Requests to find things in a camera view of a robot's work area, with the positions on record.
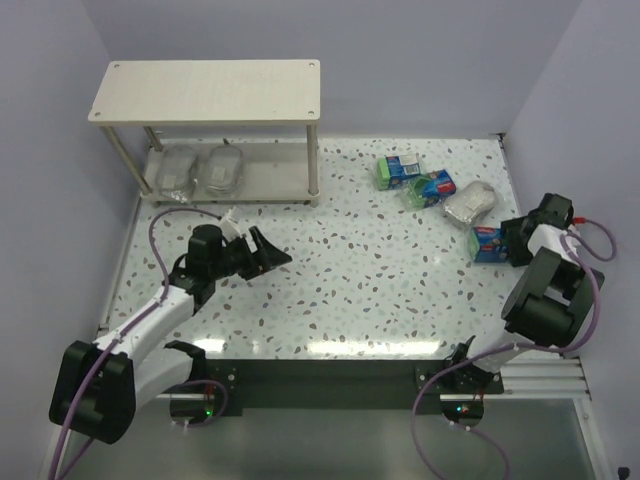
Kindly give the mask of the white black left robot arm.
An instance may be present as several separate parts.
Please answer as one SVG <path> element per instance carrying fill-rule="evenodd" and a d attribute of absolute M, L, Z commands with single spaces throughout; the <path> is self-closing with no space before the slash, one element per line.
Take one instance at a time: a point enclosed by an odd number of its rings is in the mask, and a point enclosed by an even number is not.
<path fill-rule="evenodd" d="M 50 421 L 106 444 L 118 441 L 151 399 L 208 379 L 203 349 L 164 339 L 202 309 L 217 281 L 234 275 L 252 280 L 291 260 L 257 227 L 243 236 L 227 227 L 197 226 L 186 252 L 141 310 L 93 342 L 75 341 L 65 350 Z"/>

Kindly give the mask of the green sponge pack red logo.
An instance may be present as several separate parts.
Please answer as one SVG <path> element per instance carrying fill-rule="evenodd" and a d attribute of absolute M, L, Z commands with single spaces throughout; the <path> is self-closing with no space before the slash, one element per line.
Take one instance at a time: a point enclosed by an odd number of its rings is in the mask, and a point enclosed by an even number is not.
<path fill-rule="evenodd" d="M 508 247 L 501 228 L 472 227 L 468 248 L 474 263 L 505 263 L 508 260 Z"/>

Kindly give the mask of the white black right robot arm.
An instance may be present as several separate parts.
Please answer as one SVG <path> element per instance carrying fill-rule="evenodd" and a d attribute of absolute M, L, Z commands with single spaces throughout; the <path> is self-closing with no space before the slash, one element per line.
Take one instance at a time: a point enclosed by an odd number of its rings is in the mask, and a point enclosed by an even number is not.
<path fill-rule="evenodd" d="M 504 327 L 471 342 L 472 368 L 493 375 L 528 350 L 566 352 L 591 329 L 583 326 L 604 275 L 577 262 L 579 235 L 572 201 L 547 193 L 528 214 L 500 226 L 506 260 L 523 269 L 502 308 Z"/>

